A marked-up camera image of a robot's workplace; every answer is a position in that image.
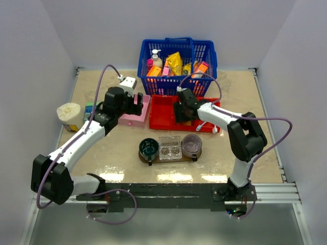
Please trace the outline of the translucent purple mug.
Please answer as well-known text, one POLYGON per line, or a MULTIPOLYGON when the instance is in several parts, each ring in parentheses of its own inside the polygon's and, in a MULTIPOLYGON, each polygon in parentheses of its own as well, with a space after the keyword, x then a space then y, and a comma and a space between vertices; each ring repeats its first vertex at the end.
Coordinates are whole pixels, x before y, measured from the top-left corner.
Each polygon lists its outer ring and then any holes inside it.
POLYGON ((197 161, 202 151, 202 140, 195 134, 189 134, 182 141, 182 153, 192 161, 197 161))

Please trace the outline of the clear acrylic toothbrush holder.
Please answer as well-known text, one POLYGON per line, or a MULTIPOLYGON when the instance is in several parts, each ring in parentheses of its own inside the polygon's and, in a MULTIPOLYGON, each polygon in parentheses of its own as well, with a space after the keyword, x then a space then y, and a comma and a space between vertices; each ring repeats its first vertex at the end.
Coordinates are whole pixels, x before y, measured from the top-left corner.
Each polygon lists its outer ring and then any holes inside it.
POLYGON ((159 137, 160 160, 173 160, 182 158, 180 136, 159 137))

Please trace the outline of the dark green mug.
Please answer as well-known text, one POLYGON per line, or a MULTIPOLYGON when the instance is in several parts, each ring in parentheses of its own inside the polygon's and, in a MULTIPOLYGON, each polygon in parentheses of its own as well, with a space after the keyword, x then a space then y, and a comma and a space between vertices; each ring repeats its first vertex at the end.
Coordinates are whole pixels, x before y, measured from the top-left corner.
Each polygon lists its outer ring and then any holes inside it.
POLYGON ((159 143, 153 138, 145 138, 139 144, 139 153, 148 165, 151 166, 158 157, 159 143))

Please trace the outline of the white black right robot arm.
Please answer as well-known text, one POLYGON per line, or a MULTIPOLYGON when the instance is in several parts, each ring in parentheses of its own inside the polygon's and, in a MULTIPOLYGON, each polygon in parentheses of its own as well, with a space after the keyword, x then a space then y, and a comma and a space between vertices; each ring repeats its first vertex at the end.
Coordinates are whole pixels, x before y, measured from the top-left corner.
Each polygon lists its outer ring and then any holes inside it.
POLYGON ((263 152, 267 138, 256 116, 233 113, 217 107, 213 102, 197 97, 189 88, 177 88, 179 102, 174 104, 175 121, 201 120, 211 123, 228 133, 230 148, 235 156, 231 176, 224 193, 226 199, 240 200, 250 185, 254 159, 263 152))

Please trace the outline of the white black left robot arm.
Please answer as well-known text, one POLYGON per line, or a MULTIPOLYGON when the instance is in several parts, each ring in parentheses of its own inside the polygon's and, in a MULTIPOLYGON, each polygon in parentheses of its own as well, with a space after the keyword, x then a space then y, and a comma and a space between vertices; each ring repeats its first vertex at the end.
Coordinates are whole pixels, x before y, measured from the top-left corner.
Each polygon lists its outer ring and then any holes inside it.
POLYGON ((81 157, 104 138, 123 114, 140 116, 143 94, 134 95, 121 87, 110 87, 104 101, 98 103, 82 128, 64 145, 48 154, 38 155, 32 166, 31 190, 58 205, 70 196, 88 194, 101 200, 106 194, 105 181, 94 174, 72 177, 71 171, 81 157))

